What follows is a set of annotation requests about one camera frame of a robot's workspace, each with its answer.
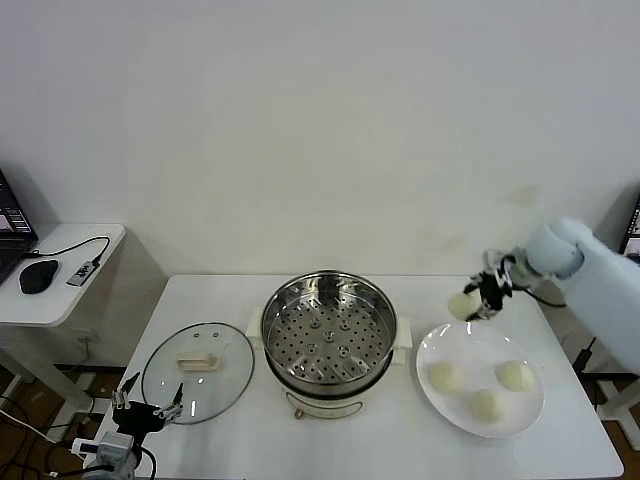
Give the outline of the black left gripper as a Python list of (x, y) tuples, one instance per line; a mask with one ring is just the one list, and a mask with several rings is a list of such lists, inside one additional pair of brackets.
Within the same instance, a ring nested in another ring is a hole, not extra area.
[(159, 432), (165, 423), (172, 423), (182, 415), (183, 383), (181, 383), (172, 402), (162, 408), (129, 401), (129, 393), (137, 382), (140, 373), (124, 381), (123, 385), (112, 392), (112, 418), (117, 432), (123, 434), (148, 434)]

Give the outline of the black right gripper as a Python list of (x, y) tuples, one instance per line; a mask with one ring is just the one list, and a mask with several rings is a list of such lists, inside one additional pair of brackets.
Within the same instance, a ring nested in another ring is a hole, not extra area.
[(503, 309), (504, 298), (512, 297), (513, 285), (508, 276), (480, 272), (471, 276), (463, 289), (466, 295), (473, 292), (480, 295), (482, 304), (467, 317), (467, 321), (491, 320)]

